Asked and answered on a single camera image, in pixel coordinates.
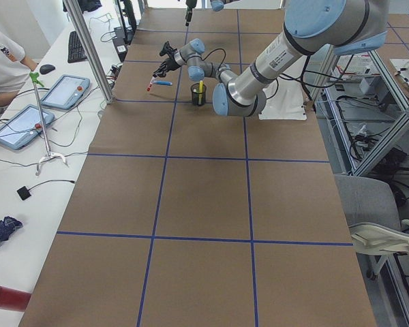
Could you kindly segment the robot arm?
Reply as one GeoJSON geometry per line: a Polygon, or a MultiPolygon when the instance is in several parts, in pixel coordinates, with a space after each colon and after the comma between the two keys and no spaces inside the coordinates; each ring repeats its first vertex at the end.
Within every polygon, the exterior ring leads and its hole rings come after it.
{"type": "MultiPolygon", "coordinates": [[[[185,2],[187,9],[185,13],[185,26],[188,27],[190,25],[190,22],[192,20],[193,16],[193,10],[197,6],[197,0],[187,0],[185,2]]],[[[211,8],[214,12],[218,12],[222,9],[224,9],[224,6],[226,4],[232,3],[232,0],[210,0],[211,3],[211,8]]]]}

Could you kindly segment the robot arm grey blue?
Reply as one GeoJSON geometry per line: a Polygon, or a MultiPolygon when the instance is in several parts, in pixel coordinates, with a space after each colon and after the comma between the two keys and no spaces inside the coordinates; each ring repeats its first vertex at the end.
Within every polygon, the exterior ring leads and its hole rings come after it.
{"type": "Polygon", "coordinates": [[[267,102],[264,88],[277,80],[302,56],[312,56],[324,45],[337,56],[376,50],[387,37],[389,1],[290,1],[285,9],[283,31],[249,67],[236,75],[226,64],[208,63],[205,45],[194,39],[180,49],[165,43],[166,59],[153,77],[187,66],[191,80],[218,80],[213,90],[213,109],[221,116],[254,116],[267,102]]]}

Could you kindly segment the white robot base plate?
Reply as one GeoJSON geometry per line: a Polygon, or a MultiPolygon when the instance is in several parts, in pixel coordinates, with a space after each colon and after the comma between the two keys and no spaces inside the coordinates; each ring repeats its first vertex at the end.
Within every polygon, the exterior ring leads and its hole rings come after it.
{"type": "Polygon", "coordinates": [[[263,89],[267,96],[266,106],[259,114],[260,120],[307,119],[301,85],[295,81],[279,79],[263,89]]]}

